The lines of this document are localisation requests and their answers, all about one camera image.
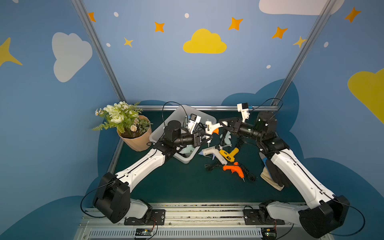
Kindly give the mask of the white glue gun orange trigger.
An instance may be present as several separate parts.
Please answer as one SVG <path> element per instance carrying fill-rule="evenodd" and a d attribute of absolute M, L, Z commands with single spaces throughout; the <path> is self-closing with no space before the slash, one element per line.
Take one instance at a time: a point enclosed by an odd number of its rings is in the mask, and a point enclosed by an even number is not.
<path fill-rule="evenodd" d="M 213 124 L 211 121 L 206 121 L 205 125 L 206 125 L 205 132 L 208 135 L 212 135 L 212 134 L 218 135 L 219 134 L 219 128 L 223 127 L 220 123 Z"/>

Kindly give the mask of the large white Greeler glue gun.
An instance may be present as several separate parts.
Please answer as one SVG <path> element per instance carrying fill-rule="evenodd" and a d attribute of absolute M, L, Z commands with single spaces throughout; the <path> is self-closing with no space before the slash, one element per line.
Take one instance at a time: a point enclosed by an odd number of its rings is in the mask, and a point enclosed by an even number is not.
<path fill-rule="evenodd" d="M 209 147 L 209 148 L 206 148 L 206 149 L 203 149 L 199 152 L 199 155 L 201 156 L 205 156 L 207 157 L 208 155 L 213 155 L 213 160 L 215 158 L 218 159 L 218 161 L 223 165 L 227 165 L 228 164 L 228 161 L 220 154 L 220 150 L 222 150 L 223 148 L 219 145 L 217 146 L 213 146 L 213 147 Z"/>

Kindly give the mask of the small mint glue gun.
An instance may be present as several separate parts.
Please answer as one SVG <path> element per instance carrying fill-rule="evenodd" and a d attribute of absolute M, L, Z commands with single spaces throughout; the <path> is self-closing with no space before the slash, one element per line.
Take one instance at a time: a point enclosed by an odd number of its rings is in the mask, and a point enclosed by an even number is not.
<path fill-rule="evenodd" d="M 188 145 L 184 147 L 182 150 L 179 151 L 179 154 L 182 155 L 184 158 L 189 157 L 195 150 L 195 147 L 192 145 Z"/>

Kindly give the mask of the yellow glue gun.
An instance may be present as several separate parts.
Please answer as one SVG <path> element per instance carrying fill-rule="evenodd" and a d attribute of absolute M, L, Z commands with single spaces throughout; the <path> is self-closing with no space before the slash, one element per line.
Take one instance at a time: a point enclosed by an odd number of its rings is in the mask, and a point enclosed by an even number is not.
<path fill-rule="evenodd" d="M 240 150 L 238 148 L 234 148 L 230 153 L 228 153 L 225 150 L 220 150 L 219 153 L 230 163 L 235 162 L 235 155 L 239 152 Z"/>

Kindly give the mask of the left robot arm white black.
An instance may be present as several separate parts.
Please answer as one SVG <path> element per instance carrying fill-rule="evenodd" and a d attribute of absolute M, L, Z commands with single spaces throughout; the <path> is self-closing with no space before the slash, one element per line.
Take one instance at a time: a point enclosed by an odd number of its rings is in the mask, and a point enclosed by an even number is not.
<path fill-rule="evenodd" d="M 123 171 L 116 174 L 106 173 L 102 177 L 96 189 L 93 206 L 114 224 L 123 218 L 149 221 L 152 207 L 144 201 L 132 199 L 133 189 L 183 147 L 200 147 L 213 138 L 213 133 L 219 133 L 218 129 L 209 126 L 209 122 L 206 125 L 205 130 L 196 132 L 183 128 L 177 120 L 169 121 L 162 137 L 147 155 Z"/>

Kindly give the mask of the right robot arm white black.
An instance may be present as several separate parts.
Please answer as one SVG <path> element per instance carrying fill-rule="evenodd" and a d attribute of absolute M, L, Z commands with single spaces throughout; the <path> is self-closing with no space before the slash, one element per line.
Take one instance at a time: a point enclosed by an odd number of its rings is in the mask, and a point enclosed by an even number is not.
<path fill-rule="evenodd" d="M 229 118 L 219 120 L 208 131 L 216 133 L 223 127 L 239 137 L 255 140 L 272 180 L 280 187 L 294 186 L 306 203 L 297 206 L 270 200 L 260 204 L 261 217 L 299 225 L 318 239 L 344 224 L 350 202 L 344 196 L 336 196 L 306 169 L 279 137 L 277 125 L 273 113 L 260 112 L 254 125 L 240 118 Z"/>

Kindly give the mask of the beige work glove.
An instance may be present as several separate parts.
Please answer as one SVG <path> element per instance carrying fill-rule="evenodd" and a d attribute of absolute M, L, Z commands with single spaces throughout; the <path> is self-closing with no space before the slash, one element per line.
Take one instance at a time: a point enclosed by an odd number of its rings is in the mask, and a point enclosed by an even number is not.
<path fill-rule="evenodd" d="M 264 167 L 263 168 L 263 171 L 262 171 L 262 173 L 261 173 L 261 178 L 266 182 L 266 183 L 268 183 L 269 185 L 271 185 L 273 188 L 275 188 L 276 190 L 278 190 L 278 191 L 281 191 L 283 188 L 284 188 L 284 186 L 279 186 L 273 179 L 272 179 L 272 177 L 271 177 L 271 175 L 270 175 L 270 173 L 269 173 L 269 171 L 267 170 L 267 168 L 266 167 Z"/>

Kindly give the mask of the artificial flower plant in pot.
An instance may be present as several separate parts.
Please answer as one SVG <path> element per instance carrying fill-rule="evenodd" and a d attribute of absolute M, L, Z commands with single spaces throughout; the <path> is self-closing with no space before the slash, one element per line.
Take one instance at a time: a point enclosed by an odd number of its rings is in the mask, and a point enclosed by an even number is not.
<path fill-rule="evenodd" d="M 119 137 L 134 151 L 142 152 L 152 146 L 150 135 L 152 123 L 142 115 L 139 103 L 133 105 L 126 102 L 107 105 L 97 109 L 95 115 L 103 119 L 103 122 L 93 128 L 93 131 L 101 131 L 115 128 Z"/>

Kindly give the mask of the aluminium rail frame front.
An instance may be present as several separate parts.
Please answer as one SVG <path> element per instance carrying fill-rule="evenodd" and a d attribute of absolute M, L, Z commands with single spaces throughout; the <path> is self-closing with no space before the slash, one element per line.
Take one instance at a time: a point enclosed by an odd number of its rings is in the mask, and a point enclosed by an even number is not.
<path fill-rule="evenodd" d="M 76 240 L 261 240 L 262 231 L 275 224 L 247 225 L 245 210 L 257 210 L 259 203 L 153 203 L 154 211 L 165 212 L 159 226 L 152 223 L 129 226 L 97 218 L 100 212 L 90 208 L 94 218 L 81 218 Z"/>

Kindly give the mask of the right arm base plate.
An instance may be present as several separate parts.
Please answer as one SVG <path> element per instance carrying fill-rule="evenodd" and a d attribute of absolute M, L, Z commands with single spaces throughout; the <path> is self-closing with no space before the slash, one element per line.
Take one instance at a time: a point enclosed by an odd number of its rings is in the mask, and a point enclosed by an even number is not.
<path fill-rule="evenodd" d="M 243 209 L 243 215 L 246 225 L 285 225 L 285 221 L 272 219 L 268 214 L 259 209 Z"/>

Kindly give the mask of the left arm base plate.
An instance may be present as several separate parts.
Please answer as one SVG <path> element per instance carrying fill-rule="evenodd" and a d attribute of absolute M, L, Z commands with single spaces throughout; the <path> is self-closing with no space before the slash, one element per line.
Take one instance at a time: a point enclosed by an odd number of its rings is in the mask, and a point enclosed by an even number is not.
<path fill-rule="evenodd" d="M 125 226 L 149 226 L 156 223 L 157 226 L 163 226 L 165 224 L 166 210 L 155 209 L 148 210 L 141 219 L 126 218 L 124 221 Z"/>

